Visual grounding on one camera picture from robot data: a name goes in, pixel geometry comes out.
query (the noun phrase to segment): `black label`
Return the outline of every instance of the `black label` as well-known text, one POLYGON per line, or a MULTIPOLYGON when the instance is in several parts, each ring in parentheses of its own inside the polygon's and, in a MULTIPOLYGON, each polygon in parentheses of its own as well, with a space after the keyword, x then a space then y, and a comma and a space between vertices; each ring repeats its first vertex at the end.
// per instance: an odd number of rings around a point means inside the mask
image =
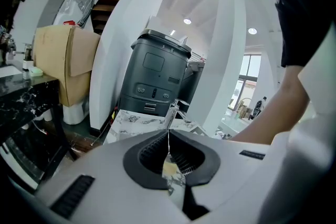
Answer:
POLYGON ((254 159, 264 159, 264 157, 265 157, 264 154, 256 153, 256 152, 252 152, 252 151, 242 151, 239 154, 250 157, 250 158, 254 158, 254 159))

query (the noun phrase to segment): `ceiling light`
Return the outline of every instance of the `ceiling light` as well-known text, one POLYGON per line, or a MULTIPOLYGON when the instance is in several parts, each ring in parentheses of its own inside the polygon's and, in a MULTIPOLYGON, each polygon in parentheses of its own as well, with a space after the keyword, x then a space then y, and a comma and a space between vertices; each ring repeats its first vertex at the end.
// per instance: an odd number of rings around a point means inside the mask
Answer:
POLYGON ((185 24, 188 24, 188 25, 191 24, 191 20, 190 19, 184 19, 183 21, 184 21, 185 24))
POLYGON ((255 35, 255 34, 257 33, 257 29, 255 29, 255 28, 250 28, 250 29, 248 30, 248 32, 249 32, 251 35, 255 35))

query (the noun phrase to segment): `black shirt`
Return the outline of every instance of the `black shirt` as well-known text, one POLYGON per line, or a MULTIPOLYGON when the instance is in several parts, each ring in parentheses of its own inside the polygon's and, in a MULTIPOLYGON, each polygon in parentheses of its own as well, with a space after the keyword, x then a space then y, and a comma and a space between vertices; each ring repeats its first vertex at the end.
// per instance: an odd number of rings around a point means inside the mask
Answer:
POLYGON ((335 0, 276 2, 283 37, 281 66, 307 64, 335 20, 335 6, 335 0))

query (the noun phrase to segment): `white curved wall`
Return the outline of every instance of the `white curved wall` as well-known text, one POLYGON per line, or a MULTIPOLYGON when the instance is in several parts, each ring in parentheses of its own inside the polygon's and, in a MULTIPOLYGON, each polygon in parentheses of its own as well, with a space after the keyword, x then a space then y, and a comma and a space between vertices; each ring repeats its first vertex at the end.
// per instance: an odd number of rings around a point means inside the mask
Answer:
POLYGON ((259 69, 258 82, 252 100, 250 102, 249 108, 254 109, 257 102, 261 100, 264 96, 267 97, 267 102, 271 100, 275 94, 275 88, 273 83, 273 74, 271 65, 268 59, 266 51, 261 52, 261 63, 259 69))
POLYGON ((234 92, 246 43, 245 0, 219 0, 210 51, 188 117, 215 134, 234 92))
POLYGON ((119 97, 131 45, 162 0, 119 0, 102 33, 90 86, 90 125, 100 129, 119 97))
POLYGON ((280 23, 275 8, 276 0, 246 0, 252 2, 259 16, 255 17, 258 33, 261 35, 264 49, 267 53, 272 72, 272 82, 278 88, 278 67, 281 61, 282 35, 279 32, 280 23))

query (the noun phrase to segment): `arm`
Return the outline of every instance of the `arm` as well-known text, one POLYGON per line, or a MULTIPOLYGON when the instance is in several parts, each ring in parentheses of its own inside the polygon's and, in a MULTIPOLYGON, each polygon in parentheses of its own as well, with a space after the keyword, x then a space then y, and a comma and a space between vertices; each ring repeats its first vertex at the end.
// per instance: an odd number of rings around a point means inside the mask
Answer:
POLYGON ((261 114, 231 141, 271 144, 274 136, 289 131, 304 114, 309 98, 298 79, 300 66, 287 66, 279 91, 261 114))

